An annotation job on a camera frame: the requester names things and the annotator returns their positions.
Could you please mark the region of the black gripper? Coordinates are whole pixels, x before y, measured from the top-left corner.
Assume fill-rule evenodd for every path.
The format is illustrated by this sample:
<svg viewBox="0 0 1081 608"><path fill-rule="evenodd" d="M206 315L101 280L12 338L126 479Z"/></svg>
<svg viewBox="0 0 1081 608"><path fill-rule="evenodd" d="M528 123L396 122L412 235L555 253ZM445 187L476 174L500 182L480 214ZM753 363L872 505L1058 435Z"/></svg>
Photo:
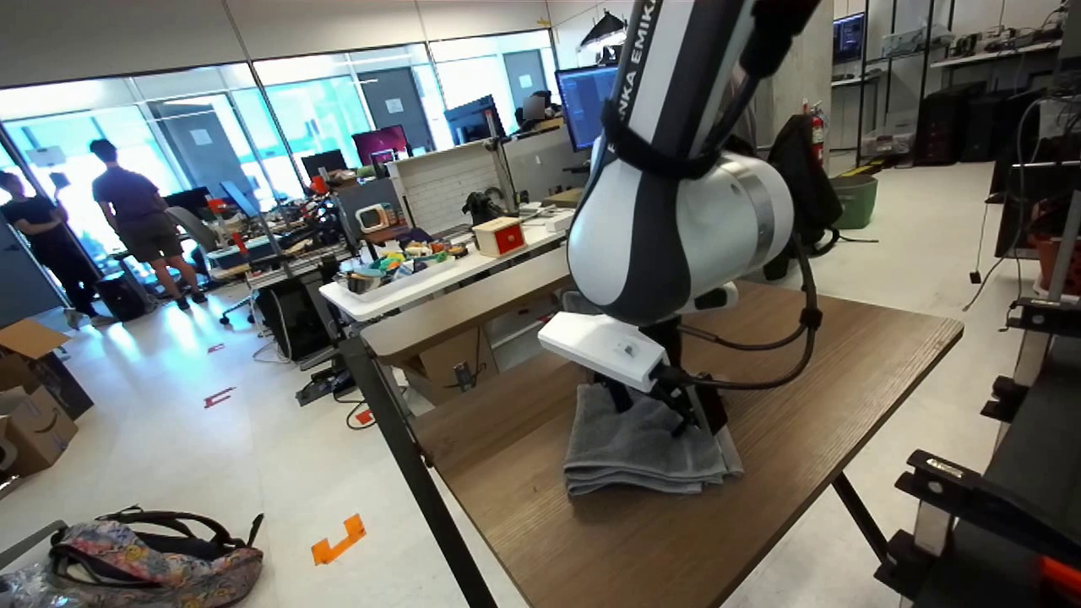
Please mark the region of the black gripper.
<svg viewBox="0 0 1081 608"><path fill-rule="evenodd" d="M654 397L673 409L678 417L689 417L701 432L717 435L730 416L722 396L709 386L695 386L682 366L682 338L677 321L645 323L642 338L658 352L645 371L645 386L636 387L620 378L605 378L614 410L628 410L638 397Z"/></svg>

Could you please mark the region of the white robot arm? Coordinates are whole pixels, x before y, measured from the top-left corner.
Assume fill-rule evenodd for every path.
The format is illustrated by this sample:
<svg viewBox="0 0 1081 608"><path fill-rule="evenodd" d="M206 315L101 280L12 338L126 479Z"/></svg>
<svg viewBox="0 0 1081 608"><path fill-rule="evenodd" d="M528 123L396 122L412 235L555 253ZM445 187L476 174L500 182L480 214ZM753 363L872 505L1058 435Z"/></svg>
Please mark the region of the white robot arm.
<svg viewBox="0 0 1081 608"><path fill-rule="evenodd" d="M792 182L725 144L820 0L636 0L590 174L569 234L575 303L548 341L619 409L642 396L722 422L721 382L682 366L678 321L736 299L792 246Z"/></svg>

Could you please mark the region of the black perforated robot base table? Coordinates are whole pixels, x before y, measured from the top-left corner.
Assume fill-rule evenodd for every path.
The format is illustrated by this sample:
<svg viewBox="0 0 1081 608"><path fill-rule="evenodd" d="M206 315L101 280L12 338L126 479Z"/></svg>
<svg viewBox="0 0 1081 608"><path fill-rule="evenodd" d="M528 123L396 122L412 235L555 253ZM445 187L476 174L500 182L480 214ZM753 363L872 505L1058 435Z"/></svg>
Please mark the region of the black perforated robot base table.
<svg viewBox="0 0 1081 608"><path fill-rule="evenodd" d="M911 608L1081 608L1081 307L1025 296L1040 333L1029 382L998 378L984 410L1008 426L985 470L914 450L895 479L918 504L876 576Z"/></svg>

